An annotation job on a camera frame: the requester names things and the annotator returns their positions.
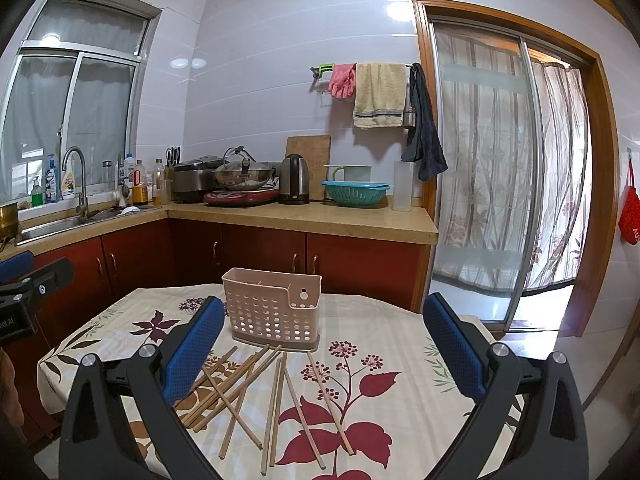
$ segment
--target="scissors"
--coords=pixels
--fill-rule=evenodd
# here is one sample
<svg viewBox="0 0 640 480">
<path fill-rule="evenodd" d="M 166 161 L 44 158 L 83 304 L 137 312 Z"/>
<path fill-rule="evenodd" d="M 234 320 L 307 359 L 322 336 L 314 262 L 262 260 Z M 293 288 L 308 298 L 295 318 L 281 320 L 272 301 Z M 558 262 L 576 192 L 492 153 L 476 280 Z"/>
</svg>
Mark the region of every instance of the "scissors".
<svg viewBox="0 0 640 480">
<path fill-rule="evenodd" d="M 169 168 L 180 164 L 180 146 L 172 146 L 166 149 L 166 164 Z"/>
</svg>

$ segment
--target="brass pot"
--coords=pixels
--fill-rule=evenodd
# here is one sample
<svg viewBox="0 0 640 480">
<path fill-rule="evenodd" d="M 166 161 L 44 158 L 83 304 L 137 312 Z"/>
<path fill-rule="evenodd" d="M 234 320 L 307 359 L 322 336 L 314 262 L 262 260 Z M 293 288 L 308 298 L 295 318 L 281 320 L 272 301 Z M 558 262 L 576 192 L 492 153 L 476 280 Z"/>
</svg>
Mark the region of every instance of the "brass pot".
<svg viewBox="0 0 640 480">
<path fill-rule="evenodd" d="M 0 207 L 0 251 L 18 234 L 18 203 Z"/>
</svg>

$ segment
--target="red cabinet door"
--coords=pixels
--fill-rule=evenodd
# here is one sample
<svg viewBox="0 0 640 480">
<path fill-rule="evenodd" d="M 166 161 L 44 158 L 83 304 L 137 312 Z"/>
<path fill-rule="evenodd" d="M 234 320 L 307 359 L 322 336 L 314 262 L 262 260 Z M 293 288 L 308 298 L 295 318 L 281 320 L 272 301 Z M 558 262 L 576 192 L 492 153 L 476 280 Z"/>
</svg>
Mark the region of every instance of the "red cabinet door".
<svg viewBox="0 0 640 480">
<path fill-rule="evenodd" d="M 345 236 L 306 236 L 306 272 L 322 292 L 359 294 L 409 309 L 420 245 Z"/>
<path fill-rule="evenodd" d="M 73 283 L 43 300 L 37 314 L 52 347 L 113 303 L 100 238 L 40 254 L 34 268 L 63 257 L 74 264 Z"/>
<path fill-rule="evenodd" d="M 24 411 L 24 436 L 29 445 L 55 430 L 59 424 L 42 407 L 36 370 L 38 359 L 44 356 L 50 347 L 42 332 L 21 339 L 4 347 L 15 368 L 15 387 Z"/>
<path fill-rule="evenodd" d="M 176 285 L 168 219 L 103 235 L 102 247 L 116 300 L 139 287 Z"/>
<path fill-rule="evenodd" d="M 304 233 L 223 224 L 222 241 L 225 269 L 305 272 Z"/>
<path fill-rule="evenodd" d="M 179 286 L 222 283 L 222 227 L 213 222 L 169 218 Z"/>
</svg>

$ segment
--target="white mug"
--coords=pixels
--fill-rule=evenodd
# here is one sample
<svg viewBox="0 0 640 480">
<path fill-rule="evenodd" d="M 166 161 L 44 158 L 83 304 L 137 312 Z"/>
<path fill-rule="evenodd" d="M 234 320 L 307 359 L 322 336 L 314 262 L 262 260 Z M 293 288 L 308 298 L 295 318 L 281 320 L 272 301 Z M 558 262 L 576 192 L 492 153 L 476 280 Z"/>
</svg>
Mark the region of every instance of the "white mug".
<svg viewBox="0 0 640 480">
<path fill-rule="evenodd" d="M 332 180 L 335 180 L 335 174 L 340 170 L 344 171 L 345 182 L 371 181 L 371 166 L 338 166 L 334 170 Z"/>
</svg>

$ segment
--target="cutting board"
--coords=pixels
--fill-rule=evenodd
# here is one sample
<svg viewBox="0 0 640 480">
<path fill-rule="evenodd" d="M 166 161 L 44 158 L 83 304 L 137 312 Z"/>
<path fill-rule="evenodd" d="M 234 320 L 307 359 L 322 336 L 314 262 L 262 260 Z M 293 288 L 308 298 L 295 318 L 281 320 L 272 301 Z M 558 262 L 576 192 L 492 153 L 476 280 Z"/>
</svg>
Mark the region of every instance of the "cutting board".
<svg viewBox="0 0 640 480">
<path fill-rule="evenodd" d="M 310 135 L 301 137 L 289 137 L 287 139 L 287 153 L 297 153 L 303 156 L 309 167 L 309 198 L 311 200 L 324 200 L 324 186 L 329 163 L 329 151 L 331 149 L 331 136 Z"/>
</svg>

